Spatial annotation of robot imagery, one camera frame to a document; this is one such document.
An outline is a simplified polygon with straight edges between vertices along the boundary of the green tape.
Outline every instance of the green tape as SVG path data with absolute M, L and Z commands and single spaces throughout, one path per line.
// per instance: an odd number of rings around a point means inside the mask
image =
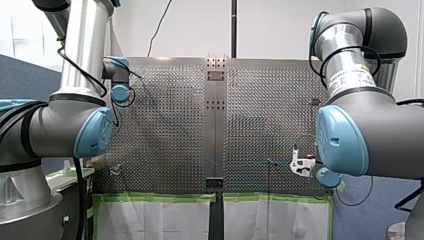
M 87 218 L 91 218 L 93 216 L 93 208 L 87 209 Z
M 328 206 L 328 240 L 333 239 L 333 211 L 334 211 L 334 201 L 333 198 L 331 198 L 330 206 Z
M 281 202 L 302 202 L 302 203 L 319 203 L 328 204 L 331 198 L 316 199 L 308 196 L 297 196 L 289 194 L 267 194 L 267 193 L 224 193 L 224 202 L 246 202 L 272 200 Z
M 96 194 L 97 202 L 160 202 L 160 203 L 205 203 L 215 202 L 215 194 L 157 194 L 157 193 L 109 193 Z
M 338 191 L 343 192 L 346 189 L 346 183 L 342 180 L 342 182 L 337 186 Z

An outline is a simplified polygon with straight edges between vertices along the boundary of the wire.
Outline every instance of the wire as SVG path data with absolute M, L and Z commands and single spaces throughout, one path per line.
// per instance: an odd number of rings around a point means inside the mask
M 422 99 L 422 98 L 408 99 L 408 100 L 397 102 L 396 104 L 401 106 L 401 105 L 408 105 L 408 104 L 412 104 L 412 103 L 424 104 L 424 99 Z
M 327 89 L 327 84 L 325 83 L 325 78 L 326 78 L 326 76 L 324 76 L 324 68 L 325 68 L 325 66 L 327 65 L 327 63 L 330 61 L 330 59 L 332 58 L 332 57 L 334 57 L 336 54 L 339 54 L 339 53 L 341 53 L 341 52 L 344 52 L 344 51 L 346 51 L 346 50 L 349 50 L 349 49 L 356 49 L 356 48 L 359 48 L 359 49 L 361 49 L 362 51 L 369 51 L 370 53 L 372 53 L 375 57 L 376 57 L 376 59 L 377 59 L 377 67 L 375 68 L 375 70 L 374 70 L 374 72 L 372 73 L 372 75 L 374 76 L 375 74 L 377 74 L 378 73 L 378 71 L 380 70 L 380 67 L 381 67 L 381 57 L 380 57 L 380 54 L 378 54 L 374 49 L 372 49 L 372 48 L 369 48 L 369 47 L 366 47 L 366 46 L 347 46 L 347 47 L 342 47 L 342 48 L 339 48 L 339 49 L 337 49 L 336 51 L 334 51 L 334 52 L 332 52 L 330 55 L 328 55 L 326 58 L 325 58 L 325 60 L 322 62 L 322 65 L 321 65 L 321 68 L 320 68 L 320 71 L 319 71 L 319 77 L 321 78 L 321 84 Z
M 150 45 L 149 45 L 149 51 L 147 52 L 147 57 L 150 57 L 150 52 L 152 51 L 152 45 L 153 45 L 153 40 L 155 39 L 156 35 L 159 32 L 160 26 L 162 24 L 163 19 L 165 18 L 166 13 L 168 12 L 169 6 L 171 5 L 172 0 L 169 0 L 168 5 L 166 5 L 165 11 L 162 14 L 162 17 L 159 21 L 158 27 L 156 28 L 156 32 L 155 34 L 153 34 L 153 37 L 150 39 Z
M 339 199 L 339 201 L 343 204 L 343 205 L 345 205 L 345 206 L 348 206 L 348 207 L 356 207 L 356 206 L 359 206 L 359 205 L 361 205 L 361 204 L 363 204 L 365 201 L 367 201 L 368 200 L 368 198 L 370 197 L 370 195 L 371 195 L 371 192 L 372 192 L 372 189 L 374 188 L 374 177 L 373 176 L 370 176 L 370 189 L 369 189 L 369 191 L 368 191 L 368 193 L 367 193 L 367 195 L 364 197 L 364 199 L 362 199 L 361 201 L 359 201 L 359 202 L 357 202 L 357 203 L 354 203 L 354 204 L 352 204 L 352 203 L 346 203 L 341 197 L 340 197 L 340 195 L 339 195 L 339 191 L 336 189 L 336 196 L 337 196 L 337 199 Z
M 2 124 L 0 125 L 0 144 L 2 143 L 3 139 L 6 137 L 6 134 L 9 132 L 10 129 L 12 129 L 13 126 L 17 122 L 19 122 L 22 118 L 28 116 L 29 114 L 33 114 L 37 109 L 41 107 L 45 107 L 48 104 L 46 102 L 35 102 L 33 105 L 25 105 L 22 108 L 19 108 L 18 110 L 15 110 L 11 113 L 11 115 L 8 115 L 7 118 L 1 119 Z
M 75 165 L 75 172 L 77 174 L 77 181 L 78 181 L 78 199 L 79 199 L 79 218 L 78 218 L 78 229 L 77 229 L 77 236 L 75 239 L 79 240 L 82 239 L 82 234 L 84 231 L 84 223 L 85 223 L 85 214 L 87 212 L 87 206 L 86 206 L 86 193 L 85 193 L 85 186 L 84 186 L 84 178 L 82 177 L 82 169 L 81 164 L 78 158 L 73 157 L 74 165 Z
M 314 26 L 312 26 L 312 36 L 311 36 L 311 43 L 310 43 L 310 47 L 309 47 L 309 67 L 312 69 L 312 71 L 316 74 L 319 75 L 319 72 L 315 69 L 314 65 L 312 64 L 312 53 L 315 52 L 315 37 L 316 37 L 316 33 L 317 33 L 317 27 L 319 22 L 321 21 L 321 18 L 325 15 L 329 14 L 326 11 L 322 11 L 318 14 L 317 16 L 317 20 L 314 23 Z
M 61 47 L 57 50 L 57 53 L 63 58 L 65 59 L 69 64 L 71 64 L 74 68 L 78 69 L 78 71 L 81 72 L 81 74 L 87 78 L 88 80 L 91 80 L 93 82 L 95 82 L 97 85 L 99 85 L 102 89 L 103 89 L 103 94 L 100 95 L 100 97 L 104 97 L 107 94 L 107 88 L 105 87 L 104 84 L 102 84 L 99 80 L 97 80 L 95 77 L 93 77 L 92 75 L 90 75 L 88 72 L 84 71 L 80 66 L 78 66 L 78 64 L 76 64 L 74 61 L 72 61 L 68 56 L 66 56 L 66 54 L 64 52 L 62 52 L 63 50 L 65 50 L 64 47 Z
M 113 110 L 113 114 L 115 115 L 115 120 L 116 121 L 112 121 L 113 125 L 115 127 L 119 127 L 119 119 L 118 119 L 118 115 L 116 114 L 116 108 L 115 108 L 115 102 L 112 101 L 112 110 Z

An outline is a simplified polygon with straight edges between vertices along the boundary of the metal frame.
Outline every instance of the metal frame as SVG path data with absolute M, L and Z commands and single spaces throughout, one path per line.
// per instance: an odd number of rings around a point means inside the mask
M 302 71 L 309 71 L 307 61 L 303 60 L 254 60 L 254 59 L 225 59 L 225 58 L 129 58 L 130 67 L 149 67 L 149 66 L 198 66 L 203 68 L 204 71 L 204 97 L 203 97 L 203 167 L 204 167 L 204 191 L 209 193 L 222 193 L 225 190 L 223 187 L 217 187 L 217 185 L 209 185 L 210 182 L 221 182 L 222 185 L 226 185 L 224 166 L 225 166 L 225 144 L 227 134 L 227 116 L 228 116 L 228 101 L 231 96 L 228 96 L 228 76 L 231 73 L 229 69 L 234 67 L 245 67 L 245 68 L 284 68 L 284 69 L 299 69 Z M 317 79 L 311 79 L 308 81 L 315 82 L 319 85 Z M 309 89 L 312 91 L 325 91 L 321 88 Z M 275 182 L 275 176 L 281 174 L 279 171 L 272 170 L 272 178 L 269 181 Z M 255 189 L 253 191 L 267 190 L 276 193 L 288 193 L 288 194 L 299 194 L 299 195 L 314 195 L 322 196 L 327 194 L 326 189 L 315 187 L 308 189 L 305 185 L 303 188 L 298 190 L 278 190 L 278 186 L 283 184 L 281 180 L 284 177 L 277 179 L 280 181 L 278 184 L 270 189 L 262 188 Z M 156 192 L 165 193 L 189 193 L 190 191 L 161 191 Z M 246 192 L 241 189 L 235 191 L 231 189 L 230 192 Z

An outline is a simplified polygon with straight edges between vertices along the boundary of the metal pole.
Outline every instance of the metal pole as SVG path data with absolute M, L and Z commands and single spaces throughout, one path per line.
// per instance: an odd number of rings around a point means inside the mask
M 231 58 L 237 58 L 237 0 L 231 4 Z

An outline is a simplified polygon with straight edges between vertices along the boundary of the bolt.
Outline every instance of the bolt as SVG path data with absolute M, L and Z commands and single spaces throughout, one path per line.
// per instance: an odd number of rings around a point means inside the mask
M 69 222 L 69 216 L 68 215 L 63 216 L 62 226 L 65 226 L 66 224 L 68 224 L 68 222 Z

